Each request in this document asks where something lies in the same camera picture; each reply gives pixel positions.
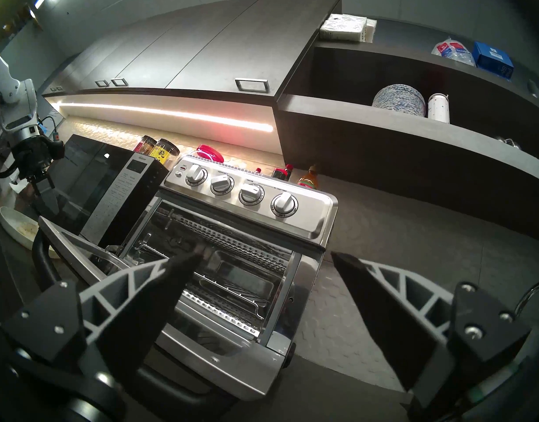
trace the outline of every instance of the cabinet door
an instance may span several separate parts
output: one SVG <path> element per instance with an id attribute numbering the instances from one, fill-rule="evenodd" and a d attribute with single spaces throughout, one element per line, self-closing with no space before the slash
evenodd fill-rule
<path id="1" fill-rule="evenodd" d="M 72 62 L 73 69 L 68 75 L 64 77 L 60 85 L 65 92 L 77 92 L 81 87 L 81 82 L 93 71 L 109 54 L 111 54 L 119 45 L 123 44 L 130 32 L 133 29 L 133 25 L 122 27 L 112 33 L 107 34 L 99 40 L 97 48 L 95 48 L 90 54 L 86 55 L 83 60 L 74 60 Z"/>
<path id="2" fill-rule="evenodd" d="M 148 18 L 132 24 L 125 41 L 118 45 L 107 57 L 81 81 L 81 89 L 97 89 L 103 85 L 96 82 L 106 80 L 109 87 L 115 87 L 111 82 L 128 64 L 132 62 L 150 44 L 173 26 L 174 12 Z"/>
<path id="3" fill-rule="evenodd" d="M 130 87 L 164 89 L 205 45 L 256 1 L 220 1 L 172 12 L 172 28 L 117 77 L 124 78 Z"/>
<path id="4" fill-rule="evenodd" d="M 62 82 L 74 71 L 77 66 L 80 66 L 105 40 L 107 36 L 97 39 L 88 48 L 79 53 L 72 62 L 68 64 L 57 76 L 53 79 L 50 85 L 42 93 L 43 95 L 62 92 Z"/>
<path id="5" fill-rule="evenodd" d="M 174 78 L 167 89 L 240 92 L 274 96 L 312 35 L 339 0 L 258 0 L 221 31 Z"/>

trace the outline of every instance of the white knob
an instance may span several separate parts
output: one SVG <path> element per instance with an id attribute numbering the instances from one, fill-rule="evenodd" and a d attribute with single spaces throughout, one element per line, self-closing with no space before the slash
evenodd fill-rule
<path id="1" fill-rule="evenodd" d="M 242 199 L 247 203 L 253 203 L 261 197 L 261 189 L 256 185 L 243 185 L 240 189 Z"/>
<path id="2" fill-rule="evenodd" d="M 199 183 L 205 177 L 205 171 L 199 165 L 193 165 L 187 172 L 186 179 L 191 184 Z"/>
<path id="3" fill-rule="evenodd" d="M 211 186 L 215 192 L 225 192 L 230 189 L 231 184 L 228 175 L 219 175 L 211 179 Z"/>
<path id="4" fill-rule="evenodd" d="M 295 201 L 289 192 L 284 192 L 273 201 L 273 208 L 277 213 L 287 214 L 295 209 Z"/>

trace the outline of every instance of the under-cabinet light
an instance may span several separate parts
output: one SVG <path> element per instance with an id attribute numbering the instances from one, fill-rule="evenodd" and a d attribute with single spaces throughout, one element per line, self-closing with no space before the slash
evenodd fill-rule
<path id="1" fill-rule="evenodd" d="M 215 122 L 217 124 L 224 124 L 228 126 L 249 128 L 251 130 L 265 131 L 271 133 L 273 127 L 269 124 L 261 124 L 259 122 L 249 122 L 231 118 L 221 118 L 220 116 L 201 115 L 198 113 L 188 113 L 186 111 L 171 111 L 160 109 L 148 109 L 146 107 L 133 107 L 133 106 L 116 106 L 111 104 L 86 104 L 83 102 L 58 102 L 52 104 L 55 109 L 58 107 L 93 107 L 96 109 L 114 109 L 114 110 L 127 110 L 127 111 L 140 111 L 142 113 L 153 113 L 156 115 L 175 116 L 177 118 L 197 119 L 207 122 Z"/>

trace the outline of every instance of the toaster oven knob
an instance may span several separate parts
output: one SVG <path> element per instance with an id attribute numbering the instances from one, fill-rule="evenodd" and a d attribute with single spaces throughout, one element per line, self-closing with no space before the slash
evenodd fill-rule
<path id="1" fill-rule="evenodd" d="M 240 189 L 240 195 L 238 197 L 244 205 L 255 205 L 262 200 L 264 197 L 263 194 L 264 192 L 261 186 L 247 184 L 242 186 L 242 189 Z"/>
<path id="2" fill-rule="evenodd" d="M 186 175 L 186 180 L 190 185 L 196 186 L 205 181 L 207 172 L 199 165 L 193 165 L 189 168 Z"/>
<path id="3" fill-rule="evenodd" d="M 211 180 L 211 188 L 218 194 L 224 194 L 232 187 L 232 179 L 228 175 L 219 175 Z"/>
<path id="4" fill-rule="evenodd" d="M 289 192 L 277 195 L 271 203 L 273 213 L 282 217 L 292 215 L 296 212 L 297 207 L 297 200 Z"/>

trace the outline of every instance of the toaster oven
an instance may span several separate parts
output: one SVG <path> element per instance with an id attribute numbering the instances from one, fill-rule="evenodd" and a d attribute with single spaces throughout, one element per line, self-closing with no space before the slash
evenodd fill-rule
<path id="1" fill-rule="evenodd" d="M 184 156 L 116 255 L 40 225 L 89 284 L 121 268 L 201 254 L 156 344 L 226 392 L 256 400 L 294 352 L 337 208 L 331 195 Z"/>

